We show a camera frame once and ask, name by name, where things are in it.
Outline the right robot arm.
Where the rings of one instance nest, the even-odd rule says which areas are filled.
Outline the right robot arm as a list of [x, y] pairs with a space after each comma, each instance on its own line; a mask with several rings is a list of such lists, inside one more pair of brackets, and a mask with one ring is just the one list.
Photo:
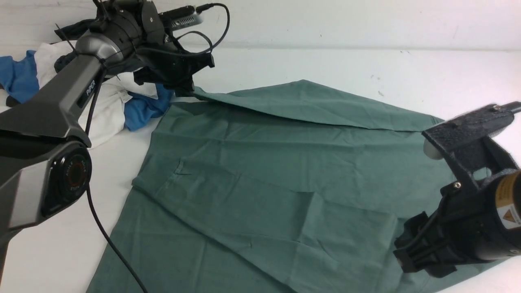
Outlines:
[[406, 274], [426, 271], [444, 278], [458, 266], [480, 265], [520, 255], [520, 171], [482, 180], [473, 191], [445, 186], [438, 208], [404, 224], [394, 245]]

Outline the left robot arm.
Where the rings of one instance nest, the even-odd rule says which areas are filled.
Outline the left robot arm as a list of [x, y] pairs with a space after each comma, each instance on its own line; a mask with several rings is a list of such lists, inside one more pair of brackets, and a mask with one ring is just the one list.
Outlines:
[[172, 31], [199, 24], [206, 6], [159, 13], [150, 0], [96, 1], [97, 19], [73, 47], [64, 69], [28, 102], [1, 113], [1, 266], [21, 230], [74, 204], [92, 176], [92, 143], [79, 123], [93, 110], [102, 82], [126, 62], [143, 68], [134, 80], [187, 87], [199, 70], [214, 67], [210, 50], [187, 52]]

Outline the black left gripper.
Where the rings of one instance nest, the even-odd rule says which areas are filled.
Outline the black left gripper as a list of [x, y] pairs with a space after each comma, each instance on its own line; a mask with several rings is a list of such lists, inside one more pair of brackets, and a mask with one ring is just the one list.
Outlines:
[[204, 68], [214, 68], [210, 52], [188, 52], [174, 39], [173, 31], [165, 28], [153, 2], [143, 2], [141, 7], [143, 41], [136, 48], [136, 55], [143, 67], [134, 72], [134, 81], [162, 84], [176, 97], [193, 96], [193, 75]]

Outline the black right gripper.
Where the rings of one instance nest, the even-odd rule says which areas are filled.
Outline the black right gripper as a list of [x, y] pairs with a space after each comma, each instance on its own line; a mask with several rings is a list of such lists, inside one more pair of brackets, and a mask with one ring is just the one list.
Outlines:
[[444, 278], [458, 266], [479, 265], [501, 258], [501, 245], [490, 199], [484, 190], [443, 188], [438, 208], [408, 219], [394, 242], [405, 274], [426, 271]]

